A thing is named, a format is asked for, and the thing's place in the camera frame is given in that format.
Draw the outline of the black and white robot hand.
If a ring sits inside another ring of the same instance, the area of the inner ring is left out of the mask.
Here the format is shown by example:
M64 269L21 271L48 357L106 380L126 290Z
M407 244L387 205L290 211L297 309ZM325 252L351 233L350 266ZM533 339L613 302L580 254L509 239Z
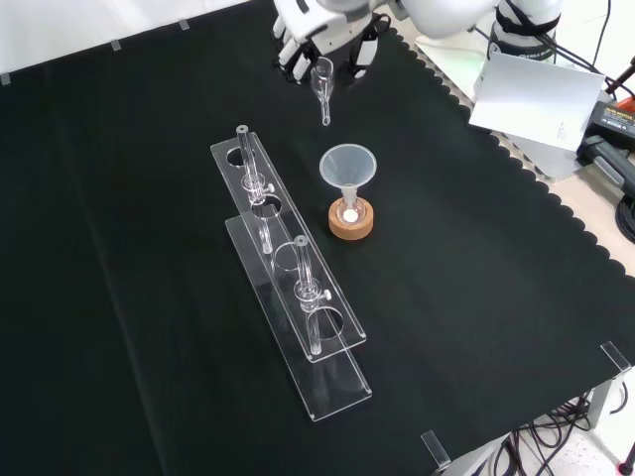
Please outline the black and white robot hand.
M287 81L301 84L320 57L343 58L336 81L349 87L375 60L379 37L391 18L378 14L380 1L276 1L272 38L277 43L275 66Z

